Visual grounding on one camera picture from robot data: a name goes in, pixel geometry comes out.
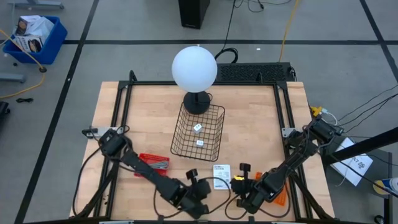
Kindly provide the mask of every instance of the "black lamp stand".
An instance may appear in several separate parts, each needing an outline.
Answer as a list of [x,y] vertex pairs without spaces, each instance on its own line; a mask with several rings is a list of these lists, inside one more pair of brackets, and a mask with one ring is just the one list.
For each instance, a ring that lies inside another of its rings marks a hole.
[[210,107],[210,97],[205,91],[187,93],[184,96],[184,107],[191,114],[203,114]]

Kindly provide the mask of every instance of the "black wire basket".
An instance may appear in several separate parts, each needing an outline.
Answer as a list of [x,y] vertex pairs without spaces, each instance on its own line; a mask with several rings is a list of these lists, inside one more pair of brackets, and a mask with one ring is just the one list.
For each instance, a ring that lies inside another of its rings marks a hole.
[[[216,105],[210,105],[203,114],[190,114],[182,103],[175,125],[171,153],[203,161],[217,161],[224,115],[225,108]],[[199,133],[195,133],[193,129],[197,124],[202,126]],[[202,146],[197,146],[198,140],[203,141]]]

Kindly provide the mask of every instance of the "blue plastic bin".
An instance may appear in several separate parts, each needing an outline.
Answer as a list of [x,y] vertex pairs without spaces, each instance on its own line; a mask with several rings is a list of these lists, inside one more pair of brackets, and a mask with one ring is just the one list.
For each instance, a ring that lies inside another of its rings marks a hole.
[[[38,53],[30,53],[36,60],[42,64],[50,65],[54,62],[68,31],[61,24],[60,19],[55,16],[46,16],[48,20],[54,23],[50,35],[45,40],[43,48]],[[3,50],[4,53],[12,55],[15,59],[22,63],[35,63],[28,55],[22,52],[10,40],[7,41]]]

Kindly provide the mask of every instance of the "white spherical lamp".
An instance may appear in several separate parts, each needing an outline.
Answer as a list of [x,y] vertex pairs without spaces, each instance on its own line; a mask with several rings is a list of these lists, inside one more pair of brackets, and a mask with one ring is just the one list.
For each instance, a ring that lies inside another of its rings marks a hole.
[[203,47],[187,47],[174,58],[172,74],[177,85],[187,91],[184,107],[191,114],[202,114],[210,106],[205,92],[216,80],[217,63],[214,56]]

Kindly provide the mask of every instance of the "floor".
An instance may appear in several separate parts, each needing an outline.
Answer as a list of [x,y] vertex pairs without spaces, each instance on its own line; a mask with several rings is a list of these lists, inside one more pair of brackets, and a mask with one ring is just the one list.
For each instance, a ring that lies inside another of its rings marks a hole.
[[[1,223],[14,222],[39,153],[46,149],[47,158],[24,221],[66,218],[86,145],[80,131],[91,124],[101,82],[125,80],[131,69],[139,80],[172,80],[171,63],[182,48],[200,44],[218,53],[232,6],[231,0],[212,0],[202,29],[195,30],[181,27],[177,0],[63,3],[62,11],[15,11],[14,20],[26,14],[58,16],[68,36],[54,64],[47,66],[44,84],[5,100],[11,114],[0,132]],[[238,49],[238,62],[277,61],[293,6],[294,1],[266,4],[264,12],[253,13],[244,2],[235,9],[228,39],[236,41],[228,47]],[[251,8],[258,10],[258,5],[251,2]],[[395,0],[300,1],[282,61],[295,68],[311,105],[322,105],[340,118],[397,84],[393,60],[398,58],[397,8]],[[6,1],[0,2],[0,28],[7,32],[11,30],[11,11]],[[79,44],[80,39],[86,44]],[[230,62],[231,57],[223,55],[218,62]],[[0,82],[0,95],[41,79],[36,65],[18,63],[15,67],[13,62],[11,56],[1,57],[0,72],[24,73],[28,80],[24,84]],[[397,91],[384,93],[375,102]],[[18,104],[15,99],[20,97],[34,98],[34,102]],[[350,134],[373,136],[398,126],[394,119],[397,108],[398,100],[389,101]],[[384,150],[397,148],[393,145]],[[398,164],[398,153],[393,154],[393,162]],[[398,176],[397,167],[393,175]],[[328,183],[336,217],[372,223],[373,216],[382,213],[379,198],[355,191],[348,183],[336,184]]]

